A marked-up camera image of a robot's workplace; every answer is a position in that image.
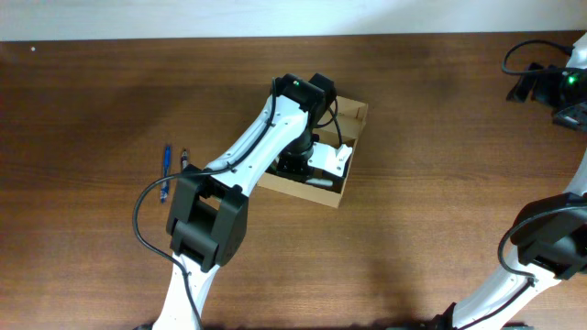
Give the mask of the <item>white Sharpie permanent marker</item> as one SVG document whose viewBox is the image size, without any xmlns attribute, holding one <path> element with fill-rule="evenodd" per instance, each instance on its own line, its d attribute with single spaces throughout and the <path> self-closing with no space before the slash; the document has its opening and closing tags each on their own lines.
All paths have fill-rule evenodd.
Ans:
<svg viewBox="0 0 587 330">
<path fill-rule="evenodd" d="M 307 180 L 305 183 L 318 187 L 332 187 L 334 184 L 331 180 L 322 178 L 312 178 Z"/>
</svg>

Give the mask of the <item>black clear retractable pen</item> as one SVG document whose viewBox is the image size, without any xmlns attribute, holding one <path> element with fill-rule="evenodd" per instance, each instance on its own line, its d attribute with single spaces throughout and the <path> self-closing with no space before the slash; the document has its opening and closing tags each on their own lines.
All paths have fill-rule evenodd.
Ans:
<svg viewBox="0 0 587 330">
<path fill-rule="evenodd" d="M 189 151 L 184 148 L 180 158 L 181 172 L 184 172 L 189 165 Z"/>
</svg>

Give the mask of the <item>brown cardboard box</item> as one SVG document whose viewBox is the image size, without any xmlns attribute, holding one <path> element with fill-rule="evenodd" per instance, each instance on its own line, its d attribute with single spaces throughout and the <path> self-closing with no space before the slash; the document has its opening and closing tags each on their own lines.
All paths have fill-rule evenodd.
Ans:
<svg viewBox="0 0 587 330">
<path fill-rule="evenodd" d="M 346 164 L 344 176 L 338 177 L 326 171 L 313 168 L 314 174 L 312 178 L 329 179 L 334 183 L 332 187 L 318 187 L 305 182 L 288 180 L 268 170 L 258 182 L 260 187 L 329 207 L 339 207 L 346 187 L 354 151 L 358 145 L 362 130 L 366 126 L 369 106 L 363 102 L 342 96 L 339 96 L 337 101 L 337 120 L 332 121 L 331 115 L 325 114 L 320 120 L 322 126 L 315 130 L 315 134 L 319 136 L 317 142 L 330 145 L 335 149 L 343 144 L 353 148 L 352 155 Z"/>
</svg>

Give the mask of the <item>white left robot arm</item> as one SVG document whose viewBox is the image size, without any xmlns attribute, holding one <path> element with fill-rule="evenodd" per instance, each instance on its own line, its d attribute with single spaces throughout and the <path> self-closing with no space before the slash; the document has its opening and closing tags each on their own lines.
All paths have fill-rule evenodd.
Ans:
<svg viewBox="0 0 587 330">
<path fill-rule="evenodd" d="M 152 329 L 201 329 L 202 309 L 218 270 L 228 264 L 247 231 L 249 197 L 272 164 L 280 174 L 303 182 L 324 169 L 336 149 L 316 140 L 314 129 L 337 106 L 332 80 L 317 73 L 305 81 L 293 74 L 272 80 L 260 114 L 221 156 L 199 169 L 187 165 L 166 174 L 139 195 L 131 217 L 138 242 L 172 263 L 172 278 Z M 138 215 L 147 195 L 176 181 L 166 232 L 171 252 L 140 233 Z"/>
</svg>

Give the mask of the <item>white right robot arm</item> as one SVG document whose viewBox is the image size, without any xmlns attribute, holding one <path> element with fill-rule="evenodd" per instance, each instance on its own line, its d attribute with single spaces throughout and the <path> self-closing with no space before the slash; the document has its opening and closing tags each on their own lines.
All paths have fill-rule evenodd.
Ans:
<svg viewBox="0 0 587 330">
<path fill-rule="evenodd" d="M 551 108 L 555 125 L 586 129 L 586 39 L 554 43 L 565 66 L 529 64 L 503 73 L 517 77 L 507 101 L 532 99 Z M 563 193 L 527 204 L 497 248 L 498 269 L 472 295 L 452 303 L 428 329 L 508 329 L 510 320 L 541 292 L 586 271 L 586 165 Z"/>
</svg>

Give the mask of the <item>blue retractable pen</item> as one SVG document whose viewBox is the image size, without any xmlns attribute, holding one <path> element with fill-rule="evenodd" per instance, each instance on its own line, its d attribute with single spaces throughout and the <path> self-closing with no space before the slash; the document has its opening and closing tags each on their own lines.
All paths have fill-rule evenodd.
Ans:
<svg viewBox="0 0 587 330">
<path fill-rule="evenodd" d="M 172 147 L 170 145 L 166 145 L 163 154 L 163 162 L 162 162 L 162 176 L 166 177 L 169 174 L 170 167 L 171 167 L 171 158 L 172 158 Z M 163 181 L 160 185 L 160 201 L 164 204 L 168 198 L 169 194 L 169 183 L 167 181 Z"/>
</svg>

